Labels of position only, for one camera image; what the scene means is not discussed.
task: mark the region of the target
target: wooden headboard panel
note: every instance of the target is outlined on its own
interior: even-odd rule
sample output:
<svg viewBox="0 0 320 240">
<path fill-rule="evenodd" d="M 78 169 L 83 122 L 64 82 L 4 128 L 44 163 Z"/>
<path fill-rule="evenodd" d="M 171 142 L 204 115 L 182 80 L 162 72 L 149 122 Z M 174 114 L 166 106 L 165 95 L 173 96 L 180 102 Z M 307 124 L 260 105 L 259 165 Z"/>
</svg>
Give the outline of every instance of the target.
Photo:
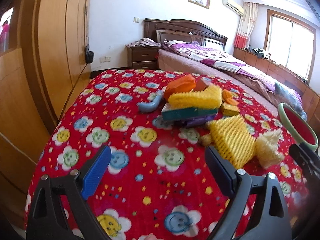
<svg viewBox="0 0 320 240">
<path fill-rule="evenodd" d="M 202 46 L 223 49 L 228 39 L 200 22 L 157 19 L 144 20 L 144 37 L 161 44 L 165 40 L 198 41 Z"/>
</svg>

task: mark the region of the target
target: blue curved tube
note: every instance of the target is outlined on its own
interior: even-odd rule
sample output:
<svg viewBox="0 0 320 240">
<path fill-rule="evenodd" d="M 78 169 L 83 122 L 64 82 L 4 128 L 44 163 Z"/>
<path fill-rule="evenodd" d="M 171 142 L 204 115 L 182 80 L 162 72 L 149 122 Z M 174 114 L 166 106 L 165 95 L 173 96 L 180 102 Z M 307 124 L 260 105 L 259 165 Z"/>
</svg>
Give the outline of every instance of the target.
<svg viewBox="0 0 320 240">
<path fill-rule="evenodd" d="M 142 113 L 151 113 L 151 112 L 155 111 L 158 108 L 162 98 L 163 98 L 163 94 L 158 94 L 158 95 L 156 95 L 156 98 L 152 102 L 138 103 L 139 111 Z"/>
</svg>

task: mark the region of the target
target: green ring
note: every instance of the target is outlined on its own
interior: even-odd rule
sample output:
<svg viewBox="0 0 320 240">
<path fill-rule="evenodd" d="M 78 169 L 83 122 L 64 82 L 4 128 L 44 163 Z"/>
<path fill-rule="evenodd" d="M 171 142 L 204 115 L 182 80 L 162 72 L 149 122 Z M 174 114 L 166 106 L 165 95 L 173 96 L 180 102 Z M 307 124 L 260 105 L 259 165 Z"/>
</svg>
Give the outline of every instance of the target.
<svg viewBox="0 0 320 240">
<path fill-rule="evenodd" d="M 292 110 L 292 112 L 295 114 L 296 117 L 298 117 L 301 121 L 303 121 L 308 129 L 310 130 L 313 138 L 315 139 L 315 144 L 310 144 L 308 143 L 305 139 L 302 138 L 302 136 L 297 132 L 297 130 L 294 128 L 294 126 L 291 124 L 291 122 L 289 121 L 289 118 L 287 116 L 287 114 L 284 111 L 284 106 L 289 108 L 290 110 Z M 291 133 L 292 137 L 294 138 L 294 140 L 300 144 L 302 142 L 304 142 L 312 151 L 316 151 L 316 149 L 318 148 L 318 138 L 315 134 L 315 132 L 313 131 L 313 129 L 307 124 L 306 121 L 304 121 L 289 105 L 285 104 L 285 103 L 280 103 L 278 106 L 278 114 L 280 116 L 280 120 L 281 123 L 284 125 L 284 127 Z"/>
</svg>

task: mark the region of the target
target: air conditioner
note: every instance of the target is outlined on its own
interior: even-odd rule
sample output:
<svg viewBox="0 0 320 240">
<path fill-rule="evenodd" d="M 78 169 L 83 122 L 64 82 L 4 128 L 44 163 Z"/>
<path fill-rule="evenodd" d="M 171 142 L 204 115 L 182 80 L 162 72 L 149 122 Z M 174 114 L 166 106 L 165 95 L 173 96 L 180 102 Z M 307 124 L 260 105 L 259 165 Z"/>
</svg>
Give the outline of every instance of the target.
<svg viewBox="0 0 320 240">
<path fill-rule="evenodd" d="M 222 4 L 233 10 L 238 15 L 243 15 L 244 9 L 233 0 L 222 0 Z"/>
</svg>

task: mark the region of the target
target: red and white curtain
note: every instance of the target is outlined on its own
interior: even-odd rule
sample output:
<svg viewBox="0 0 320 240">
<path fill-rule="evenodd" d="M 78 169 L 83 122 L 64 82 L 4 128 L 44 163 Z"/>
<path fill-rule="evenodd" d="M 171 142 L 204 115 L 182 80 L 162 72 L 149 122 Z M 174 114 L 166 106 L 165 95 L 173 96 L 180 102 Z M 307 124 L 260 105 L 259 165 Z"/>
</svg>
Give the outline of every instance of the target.
<svg viewBox="0 0 320 240">
<path fill-rule="evenodd" d="M 249 47 L 250 35 L 257 20 L 258 5 L 252 2 L 245 2 L 244 14 L 240 18 L 238 31 L 235 39 L 235 47 L 244 49 Z"/>
</svg>

